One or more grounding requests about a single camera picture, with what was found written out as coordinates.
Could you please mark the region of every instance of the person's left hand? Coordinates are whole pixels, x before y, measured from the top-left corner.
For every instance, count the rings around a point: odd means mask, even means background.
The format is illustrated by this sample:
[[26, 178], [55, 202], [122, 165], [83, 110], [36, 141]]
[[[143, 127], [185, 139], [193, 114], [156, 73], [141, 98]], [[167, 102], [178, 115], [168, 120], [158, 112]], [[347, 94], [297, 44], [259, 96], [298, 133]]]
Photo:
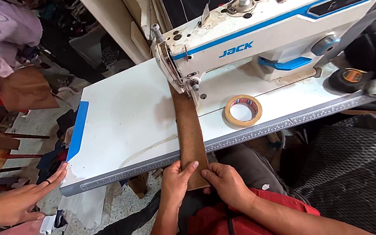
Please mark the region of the person's left hand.
[[198, 167], [198, 161], [191, 162], [182, 171], [181, 161], [175, 161], [163, 171], [160, 206], [164, 209], [178, 210], [188, 187], [188, 179]]
[[66, 162], [62, 163], [55, 174], [39, 185], [29, 184], [19, 189], [0, 194], [0, 226], [42, 220], [41, 212], [30, 212], [34, 205], [46, 194], [55, 189], [66, 176]]

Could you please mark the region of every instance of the brown leather strip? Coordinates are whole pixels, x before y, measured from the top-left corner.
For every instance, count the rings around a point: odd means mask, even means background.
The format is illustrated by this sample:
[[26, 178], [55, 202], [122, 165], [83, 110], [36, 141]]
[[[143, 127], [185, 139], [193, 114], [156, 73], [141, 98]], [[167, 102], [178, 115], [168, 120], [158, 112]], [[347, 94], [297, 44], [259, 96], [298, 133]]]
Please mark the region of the brown leather strip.
[[175, 107], [182, 169], [195, 160], [199, 162], [198, 168], [188, 181], [187, 190], [210, 186], [201, 176], [201, 170], [208, 169], [208, 161], [195, 103], [187, 99], [185, 93], [179, 94], [171, 85], [169, 89]]

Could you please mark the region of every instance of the masking tape roll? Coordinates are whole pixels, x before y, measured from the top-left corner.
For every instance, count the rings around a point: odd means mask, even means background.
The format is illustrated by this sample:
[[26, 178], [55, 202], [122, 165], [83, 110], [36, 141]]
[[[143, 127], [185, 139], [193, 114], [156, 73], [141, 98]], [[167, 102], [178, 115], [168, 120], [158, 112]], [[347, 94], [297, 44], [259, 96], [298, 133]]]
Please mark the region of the masking tape roll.
[[[255, 110], [255, 113], [253, 114], [253, 118], [249, 121], [237, 120], [230, 113], [230, 108], [233, 105], [242, 103], [242, 102], [249, 104]], [[242, 127], [242, 128], [249, 127], [249, 126], [253, 126], [261, 118], [262, 106], [259, 103], [259, 101], [255, 99], [254, 97], [250, 95], [246, 95], [246, 94], [241, 94], [241, 95], [237, 95], [233, 97], [227, 102], [226, 108], [224, 110], [224, 114], [226, 115], [226, 119], [228, 120], [228, 122], [231, 123], [232, 125], [237, 126], [237, 127]]]

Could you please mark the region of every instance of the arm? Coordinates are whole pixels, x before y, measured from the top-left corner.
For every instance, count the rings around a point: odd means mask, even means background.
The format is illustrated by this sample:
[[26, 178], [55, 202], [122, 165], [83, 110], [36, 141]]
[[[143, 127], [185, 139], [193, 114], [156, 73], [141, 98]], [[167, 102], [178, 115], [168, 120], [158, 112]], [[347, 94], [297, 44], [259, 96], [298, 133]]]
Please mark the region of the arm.
[[197, 167], [198, 161], [193, 161], [182, 171], [181, 161], [175, 161], [163, 171], [159, 210], [151, 235], [176, 234], [179, 207], [187, 191], [188, 179]]
[[41, 212], [30, 212], [34, 205], [46, 194], [55, 189], [66, 176], [67, 163], [62, 163], [59, 169], [48, 180], [39, 185], [29, 184], [19, 189], [0, 194], [0, 226], [16, 225], [26, 221], [42, 220], [45, 215]]
[[311, 215], [262, 199], [251, 192], [236, 170], [212, 163], [201, 175], [217, 190], [228, 205], [243, 212], [277, 235], [371, 234], [344, 222]]

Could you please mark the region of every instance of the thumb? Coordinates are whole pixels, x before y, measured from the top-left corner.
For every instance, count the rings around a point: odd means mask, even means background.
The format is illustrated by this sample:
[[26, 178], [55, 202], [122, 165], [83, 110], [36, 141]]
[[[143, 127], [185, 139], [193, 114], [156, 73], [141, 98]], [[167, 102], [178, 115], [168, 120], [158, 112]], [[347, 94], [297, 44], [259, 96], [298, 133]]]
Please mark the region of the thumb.
[[187, 166], [187, 168], [185, 168], [185, 170], [182, 171], [183, 177], [186, 179], [186, 181], [188, 181], [198, 165], [198, 161], [193, 161]]
[[42, 212], [27, 212], [23, 217], [23, 221], [42, 220], [46, 215]]
[[209, 170], [202, 170], [201, 176], [204, 177], [208, 182], [210, 182], [213, 186], [218, 185], [220, 182], [220, 178], [214, 173]]

